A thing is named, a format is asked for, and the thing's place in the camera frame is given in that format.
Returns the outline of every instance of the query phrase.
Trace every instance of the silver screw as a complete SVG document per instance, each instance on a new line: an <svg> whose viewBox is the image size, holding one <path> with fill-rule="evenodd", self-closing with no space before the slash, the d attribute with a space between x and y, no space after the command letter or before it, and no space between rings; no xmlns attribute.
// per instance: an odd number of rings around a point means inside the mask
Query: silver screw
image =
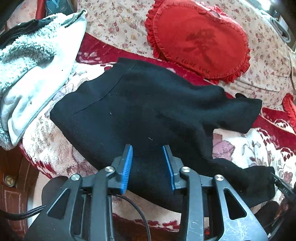
<svg viewBox="0 0 296 241"><path fill-rule="evenodd" d="M189 167L182 167L182 168L181 168L181 171L182 171L182 172L190 172L191 169L190 169Z"/></svg>
<svg viewBox="0 0 296 241"><path fill-rule="evenodd" d="M15 185L15 179L12 176L6 176L4 181L5 184L10 188Z"/></svg>
<svg viewBox="0 0 296 241"><path fill-rule="evenodd" d="M80 178L80 176L78 174L74 174L74 175L71 176L71 179L73 181L77 181L77 180L79 180L79 178Z"/></svg>
<svg viewBox="0 0 296 241"><path fill-rule="evenodd" d="M111 166L105 167L105 171L106 172L114 172L115 171L115 168L114 167L111 167Z"/></svg>
<svg viewBox="0 0 296 241"><path fill-rule="evenodd" d="M216 178L217 181L223 181L224 180L224 177L222 175L220 175L220 174L216 175L215 178Z"/></svg>

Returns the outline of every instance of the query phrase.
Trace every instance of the red ruffle trim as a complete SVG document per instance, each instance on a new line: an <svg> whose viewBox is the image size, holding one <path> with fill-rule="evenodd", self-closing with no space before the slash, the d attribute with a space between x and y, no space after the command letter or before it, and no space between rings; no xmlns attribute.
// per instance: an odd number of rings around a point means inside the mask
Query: red ruffle trim
<svg viewBox="0 0 296 241"><path fill-rule="evenodd" d="M290 118L294 131L296 132L296 106L294 105L294 98L290 93L286 94L283 98L283 107Z"/></svg>
<svg viewBox="0 0 296 241"><path fill-rule="evenodd" d="M158 59L162 59L162 60L166 60L169 61L169 59L167 59L165 57L165 55L163 54L163 52L161 51L161 48L158 46L155 36L154 36L154 32L153 32L153 20L156 16L156 13L159 9L159 7L161 6L161 4L164 2L165 0L155 0L155 3L152 5L152 9L150 9L148 11L147 19L145 20L145 27L147 29L147 41L150 43L150 45L153 47L153 56L155 58ZM227 14L224 13L218 6L208 6L208 9L217 12L219 15L223 15L227 17ZM222 24L227 24L228 26L232 27L233 29L235 29L244 39L245 42L245 46L247 47L247 52L246 52L246 56L243 62L240 62L239 65L236 68L236 71L233 73L233 71L229 71L229 73L226 73L224 75L224 77L217 77L217 78L209 78L209 81L211 81L214 84L218 84L220 80L224 81L226 84L229 83L234 83L235 79L237 79L238 77L241 76L242 73L247 72L247 70L250 67L250 51L251 49L248 47L249 46L249 40L247 38L246 33L244 32L244 30L240 27L238 27L238 23L234 22L232 20L232 22L225 22L222 19L216 18L214 16L212 16L211 14L207 13L208 17L211 18L213 21L218 21L221 22Z"/></svg>

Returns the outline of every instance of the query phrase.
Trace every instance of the red heart-shaped pillow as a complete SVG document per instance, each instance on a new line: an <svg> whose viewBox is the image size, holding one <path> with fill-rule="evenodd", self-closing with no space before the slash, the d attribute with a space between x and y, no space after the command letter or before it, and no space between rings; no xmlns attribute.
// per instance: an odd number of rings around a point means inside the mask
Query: red heart-shaped pillow
<svg viewBox="0 0 296 241"><path fill-rule="evenodd" d="M174 61L218 83L250 67L248 38L218 7L191 0L156 0L145 21L156 58Z"/></svg>

